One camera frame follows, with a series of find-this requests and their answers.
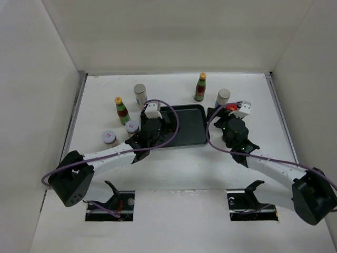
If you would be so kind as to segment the red-lid sauce jar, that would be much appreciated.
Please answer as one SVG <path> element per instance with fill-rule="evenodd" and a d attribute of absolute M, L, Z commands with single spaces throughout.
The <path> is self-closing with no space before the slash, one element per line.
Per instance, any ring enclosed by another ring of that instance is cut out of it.
<path fill-rule="evenodd" d="M 227 104 L 225 108 L 230 112 L 239 110 L 239 107 L 236 103 Z"/>

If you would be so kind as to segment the silver-lid blue jar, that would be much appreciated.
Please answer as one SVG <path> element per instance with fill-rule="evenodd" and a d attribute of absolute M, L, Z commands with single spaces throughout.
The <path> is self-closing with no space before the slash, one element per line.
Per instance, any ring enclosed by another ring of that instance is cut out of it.
<path fill-rule="evenodd" d="M 228 89 L 220 89 L 215 101 L 215 107 L 218 107 L 219 105 L 228 104 L 230 96 L 231 92 Z"/>

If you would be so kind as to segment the green sauce bottle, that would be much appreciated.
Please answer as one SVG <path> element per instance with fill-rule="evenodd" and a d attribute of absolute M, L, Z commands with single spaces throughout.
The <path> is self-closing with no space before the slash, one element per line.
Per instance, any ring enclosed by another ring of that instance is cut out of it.
<path fill-rule="evenodd" d="M 199 80 L 196 85 L 194 99 L 198 102 L 203 101 L 206 90 L 206 73 L 200 73 Z"/>
<path fill-rule="evenodd" d="M 124 105 L 121 97 L 119 96 L 116 97 L 114 101 L 116 104 L 116 111 L 117 111 L 119 120 L 123 125 L 126 125 L 126 123 L 130 120 L 128 110 L 126 106 Z"/>

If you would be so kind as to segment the silver-lid spice jar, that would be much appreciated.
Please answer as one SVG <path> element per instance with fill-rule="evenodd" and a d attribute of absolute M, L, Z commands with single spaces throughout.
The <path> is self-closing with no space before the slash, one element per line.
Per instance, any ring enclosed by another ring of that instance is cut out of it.
<path fill-rule="evenodd" d="M 136 98 L 136 103 L 138 107 L 142 110 L 144 109 L 144 104 L 147 101 L 146 87 L 144 84 L 136 84 L 134 86 L 134 93 Z"/>

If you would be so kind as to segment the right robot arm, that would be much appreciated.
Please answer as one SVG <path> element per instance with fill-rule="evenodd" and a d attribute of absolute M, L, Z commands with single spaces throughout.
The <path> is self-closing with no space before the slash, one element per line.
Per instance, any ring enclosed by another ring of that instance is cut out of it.
<path fill-rule="evenodd" d="M 243 118 L 250 110 L 250 105 L 237 102 L 208 108 L 206 116 L 208 124 L 218 118 L 214 126 L 222 130 L 225 152 L 236 163 L 266 175 L 288 190 L 286 194 L 269 191 L 265 181 L 254 181 L 244 189 L 247 207 L 243 214 L 277 205 L 294 211 L 306 223 L 317 225 L 328 214 L 336 212 L 336 184 L 320 169 L 267 157 L 248 139 L 249 130 Z"/>

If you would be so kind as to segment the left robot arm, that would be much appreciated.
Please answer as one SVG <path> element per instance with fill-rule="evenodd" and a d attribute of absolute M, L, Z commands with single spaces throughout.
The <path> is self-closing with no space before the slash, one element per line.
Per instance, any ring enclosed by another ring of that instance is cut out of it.
<path fill-rule="evenodd" d="M 173 109 L 170 116 L 160 111 L 152 115 L 145 109 L 141 113 L 138 133 L 115 147 L 97 153 L 68 153 L 48 176 L 48 184 L 66 207 L 72 207 L 82 200 L 90 201 L 93 198 L 87 194 L 92 190 L 90 185 L 94 176 L 142 161 L 151 150 L 169 144 L 175 138 L 179 124 L 179 117 Z"/>

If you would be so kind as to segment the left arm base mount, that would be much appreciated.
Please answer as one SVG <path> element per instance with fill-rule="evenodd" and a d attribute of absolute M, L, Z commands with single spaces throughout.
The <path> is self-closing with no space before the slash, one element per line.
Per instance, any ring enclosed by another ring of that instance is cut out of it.
<path fill-rule="evenodd" d="M 115 217 L 111 215 L 109 212 L 106 212 L 105 210 L 101 209 L 100 207 L 93 205 L 92 203 L 89 203 L 87 201 L 84 201 L 84 203 L 87 204 L 85 221 L 97 221 L 97 222 L 133 221 L 135 191 L 119 191 L 110 181 L 105 180 L 105 183 L 112 191 L 111 197 L 107 200 L 106 203 L 101 203 L 98 201 L 93 202 L 105 209 L 109 209 L 110 211 L 117 213 L 119 217 Z"/>

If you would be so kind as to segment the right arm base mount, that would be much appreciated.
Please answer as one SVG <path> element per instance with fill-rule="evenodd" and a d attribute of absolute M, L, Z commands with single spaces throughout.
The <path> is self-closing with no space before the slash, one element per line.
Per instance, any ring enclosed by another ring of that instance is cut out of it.
<path fill-rule="evenodd" d="M 227 191 L 229 216 L 231 221 L 278 221 L 275 205 L 260 203 L 254 191 L 264 181 L 256 180 L 245 189 Z"/>

